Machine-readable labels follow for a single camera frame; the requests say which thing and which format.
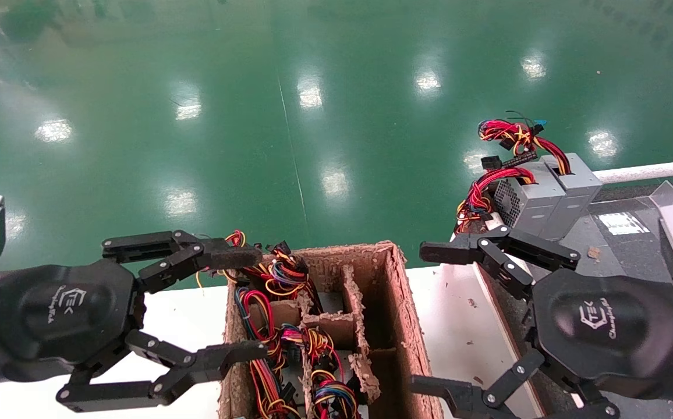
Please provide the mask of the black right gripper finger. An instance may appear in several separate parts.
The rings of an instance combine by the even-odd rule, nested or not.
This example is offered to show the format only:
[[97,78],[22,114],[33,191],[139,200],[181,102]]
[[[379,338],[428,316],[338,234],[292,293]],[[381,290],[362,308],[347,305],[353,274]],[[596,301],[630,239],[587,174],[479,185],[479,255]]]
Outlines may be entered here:
[[440,264],[478,264],[516,300],[528,300],[533,277],[517,260],[549,272],[560,268],[575,270],[580,254],[557,242],[502,225],[485,233],[459,233],[450,242],[422,242],[420,258]]

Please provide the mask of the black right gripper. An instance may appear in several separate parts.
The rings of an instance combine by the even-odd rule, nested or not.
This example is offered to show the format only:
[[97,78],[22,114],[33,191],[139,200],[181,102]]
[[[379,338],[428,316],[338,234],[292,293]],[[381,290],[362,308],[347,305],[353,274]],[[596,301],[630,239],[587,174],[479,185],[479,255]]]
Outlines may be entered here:
[[[554,361],[579,379],[652,384],[673,354],[671,286],[628,276],[590,278],[566,269],[539,279],[532,289],[538,347],[493,384],[411,376],[411,392],[443,399],[455,418],[515,418],[506,401]],[[594,382],[564,382],[583,406],[549,418],[618,418],[619,408]]]

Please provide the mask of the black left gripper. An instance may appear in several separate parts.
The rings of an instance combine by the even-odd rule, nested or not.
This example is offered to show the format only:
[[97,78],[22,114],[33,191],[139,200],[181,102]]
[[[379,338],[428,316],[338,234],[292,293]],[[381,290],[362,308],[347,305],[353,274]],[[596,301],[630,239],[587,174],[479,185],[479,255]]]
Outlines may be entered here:
[[110,260],[0,272],[0,382],[100,376],[129,354],[145,310],[133,273]]

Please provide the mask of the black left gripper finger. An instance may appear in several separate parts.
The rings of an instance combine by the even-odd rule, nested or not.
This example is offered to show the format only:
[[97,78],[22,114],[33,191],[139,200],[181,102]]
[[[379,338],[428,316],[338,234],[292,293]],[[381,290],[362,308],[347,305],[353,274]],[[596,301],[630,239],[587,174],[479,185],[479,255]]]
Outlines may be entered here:
[[222,381],[236,363],[262,360],[267,355],[258,340],[212,345],[191,353],[142,331],[130,331],[123,350],[161,364],[168,371],[154,381],[92,384],[97,368],[76,369],[55,400],[73,412],[168,406],[197,384]]
[[241,269],[257,265],[262,252],[236,247],[223,238],[198,238],[184,230],[106,239],[102,257],[118,264],[152,260],[139,270],[139,287],[157,293],[205,270]]

